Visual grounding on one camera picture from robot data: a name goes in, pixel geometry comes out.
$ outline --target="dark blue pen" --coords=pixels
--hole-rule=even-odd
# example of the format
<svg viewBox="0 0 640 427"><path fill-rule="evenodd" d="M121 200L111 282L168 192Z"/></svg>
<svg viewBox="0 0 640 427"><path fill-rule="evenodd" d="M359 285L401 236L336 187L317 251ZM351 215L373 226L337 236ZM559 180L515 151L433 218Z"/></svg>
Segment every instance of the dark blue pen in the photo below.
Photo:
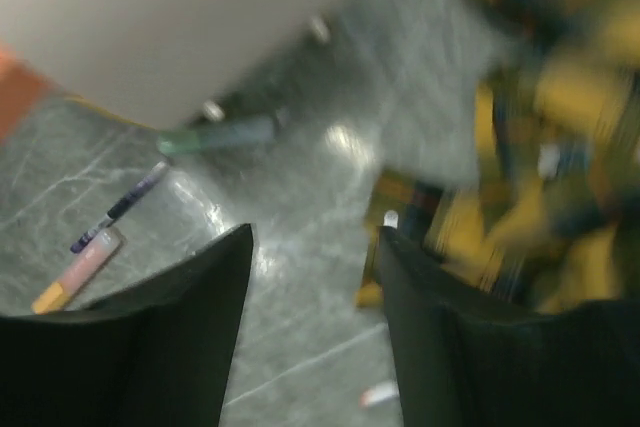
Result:
<svg viewBox="0 0 640 427"><path fill-rule="evenodd" d="M87 230L82 236L71 246L71 252L79 254L89 245L89 242L98 235L98 233L110 227L116 220L126 214L131 207L134 206L147 192L149 192L164 177L169 170L169 162L162 160L158 162L151 172L144 179L138 182L133 189L127 192L116 204L109 209L105 216L100 219L93 227Z"/></svg>

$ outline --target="pink highlighter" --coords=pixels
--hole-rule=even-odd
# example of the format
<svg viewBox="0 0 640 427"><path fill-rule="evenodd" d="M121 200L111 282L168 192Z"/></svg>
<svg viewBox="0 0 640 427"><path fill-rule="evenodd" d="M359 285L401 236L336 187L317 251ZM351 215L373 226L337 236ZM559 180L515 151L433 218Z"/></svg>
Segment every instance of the pink highlighter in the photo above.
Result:
<svg viewBox="0 0 640 427"><path fill-rule="evenodd" d="M32 304L36 314L61 310L122 245L114 227L101 231L76 257L71 266Z"/></svg>

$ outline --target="green marker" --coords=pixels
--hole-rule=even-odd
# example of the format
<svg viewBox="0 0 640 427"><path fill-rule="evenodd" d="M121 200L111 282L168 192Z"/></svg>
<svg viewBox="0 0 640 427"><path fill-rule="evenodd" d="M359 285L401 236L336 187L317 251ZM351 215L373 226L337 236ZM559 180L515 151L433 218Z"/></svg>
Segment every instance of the green marker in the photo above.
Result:
<svg viewBox="0 0 640 427"><path fill-rule="evenodd" d="M287 120L288 113L280 109L275 115L260 114L195 129L165 132L158 138L158 150L166 156L174 156L264 144L275 139Z"/></svg>

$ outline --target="gray tabletop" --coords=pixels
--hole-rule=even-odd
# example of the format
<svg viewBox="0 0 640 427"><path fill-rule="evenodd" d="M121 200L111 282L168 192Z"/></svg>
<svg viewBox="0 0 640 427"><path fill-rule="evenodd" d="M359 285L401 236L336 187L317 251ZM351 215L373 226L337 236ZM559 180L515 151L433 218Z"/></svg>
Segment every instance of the gray tabletop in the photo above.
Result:
<svg viewBox="0 0 640 427"><path fill-rule="evenodd" d="M382 316L352 304L361 219L383 164L475 181L474 85L503 42L461 0L354 0L331 45L292 46L242 87L234 115L290 109L278 141L181 159L118 222L127 244L79 301L254 223L222 425L400 425L397 403L358 406L393 376ZM19 127L0 150L1 312L29 311L70 244L159 159L154 141L55 98Z"/></svg>

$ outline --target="orange object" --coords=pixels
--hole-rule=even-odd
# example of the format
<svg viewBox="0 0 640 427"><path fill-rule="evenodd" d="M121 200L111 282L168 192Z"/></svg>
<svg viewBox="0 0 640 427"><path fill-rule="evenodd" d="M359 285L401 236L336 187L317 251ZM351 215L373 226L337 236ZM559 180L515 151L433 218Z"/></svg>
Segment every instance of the orange object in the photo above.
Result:
<svg viewBox="0 0 640 427"><path fill-rule="evenodd" d="M0 139L14 129L48 87L46 79L0 50Z"/></svg>

